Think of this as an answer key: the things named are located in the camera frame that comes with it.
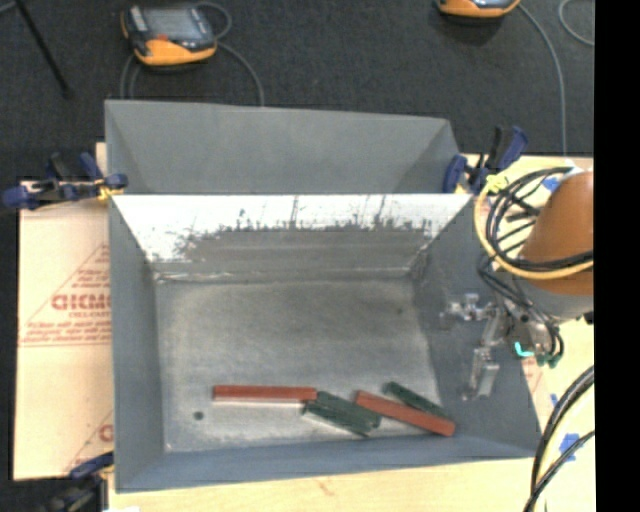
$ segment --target clamp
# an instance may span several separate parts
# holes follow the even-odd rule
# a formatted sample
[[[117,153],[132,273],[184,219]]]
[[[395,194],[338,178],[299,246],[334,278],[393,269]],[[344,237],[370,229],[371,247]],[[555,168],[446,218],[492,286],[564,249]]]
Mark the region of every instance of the clamp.
[[[453,193],[458,185],[461,185],[474,195],[478,194],[484,187],[487,177],[504,171],[518,160],[528,143],[526,134],[517,126],[513,126],[507,135],[501,126],[497,126],[486,160],[484,154],[481,154],[476,165],[471,167],[467,157],[463,155],[458,154],[451,159],[445,169],[442,192]]]
[[[59,153],[49,158],[45,167],[45,177],[27,185],[18,185],[5,190],[2,202],[8,208],[35,210],[37,208],[68,201],[99,198],[105,199],[119,193],[129,184],[125,174],[104,176],[95,159],[87,152],[79,157],[85,178],[79,181],[64,181],[62,176],[69,170]]]
[[[113,452],[107,452],[72,469],[67,478],[74,482],[38,508],[42,512],[104,511],[109,508],[108,485],[101,472],[114,464]]]

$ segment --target cardboard sheet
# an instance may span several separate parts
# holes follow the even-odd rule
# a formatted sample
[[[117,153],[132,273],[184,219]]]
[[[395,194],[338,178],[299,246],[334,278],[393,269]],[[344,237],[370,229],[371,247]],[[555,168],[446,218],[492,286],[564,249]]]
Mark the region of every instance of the cardboard sheet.
[[[14,478],[64,476],[113,448],[107,207],[20,218]]]

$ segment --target red block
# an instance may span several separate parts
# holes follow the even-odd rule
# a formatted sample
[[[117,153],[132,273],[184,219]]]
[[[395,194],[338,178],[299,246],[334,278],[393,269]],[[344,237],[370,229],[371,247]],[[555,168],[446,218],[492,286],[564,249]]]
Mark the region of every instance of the red block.
[[[220,385],[213,387],[214,400],[260,402],[306,402],[318,393],[311,387]]]
[[[455,423],[449,419],[399,404],[366,391],[358,391],[355,402],[387,418],[402,421],[443,436],[453,435],[456,429]]]

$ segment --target yellow cable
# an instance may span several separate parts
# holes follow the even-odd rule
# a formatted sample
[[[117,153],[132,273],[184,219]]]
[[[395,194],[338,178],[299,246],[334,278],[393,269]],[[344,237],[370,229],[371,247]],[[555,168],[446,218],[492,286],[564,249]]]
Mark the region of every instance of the yellow cable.
[[[475,227],[478,240],[480,240],[480,243],[484,247],[484,250],[487,252],[487,254],[490,257],[493,257],[501,267],[503,267],[505,270],[511,272],[516,276],[524,277],[526,279],[540,279],[540,280],[558,279],[561,277],[567,277],[593,267],[593,260],[592,260],[592,261],[580,263],[578,265],[574,265],[568,268],[535,272],[535,271],[523,270],[521,268],[515,267],[510,263],[507,263],[503,258],[501,258],[493,249],[493,247],[491,247],[491,244],[488,242],[483,229],[485,228],[485,226],[481,225],[481,224],[484,224],[481,221],[482,206],[486,202],[487,195],[489,194],[491,189],[495,187],[495,185],[496,185],[495,181],[488,181],[487,184],[483,187],[483,189],[478,194],[478,197],[476,197],[476,203],[474,205],[474,210],[473,210],[473,220],[474,220],[474,227]]]
[[[122,193],[124,193],[124,190],[122,189],[112,190],[107,187],[101,186],[98,189],[98,195],[96,197],[98,198],[98,201],[100,201],[101,203],[106,203],[111,196],[115,196]]]

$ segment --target dark carpet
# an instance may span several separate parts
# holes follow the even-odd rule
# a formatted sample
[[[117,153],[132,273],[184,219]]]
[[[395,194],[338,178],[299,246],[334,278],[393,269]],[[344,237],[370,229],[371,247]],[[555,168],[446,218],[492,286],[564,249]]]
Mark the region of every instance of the dark carpet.
[[[0,0],[0,190],[42,176],[53,151],[73,161],[104,136],[103,100],[120,97],[130,55],[124,0],[27,0],[74,97],[65,99],[19,11]],[[158,1],[153,5],[166,4]],[[430,1],[222,0],[224,43],[251,64],[276,107],[402,113],[451,121],[465,152],[487,151],[496,125],[518,125],[530,154],[594,155],[595,0],[523,0],[501,23],[465,26]],[[214,28],[224,18],[206,11]],[[256,84],[221,49],[190,72],[142,71],[138,98],[253,105]],[[68,486],[10,482],[17,234],[0,217],[0,510],[30,510]]]

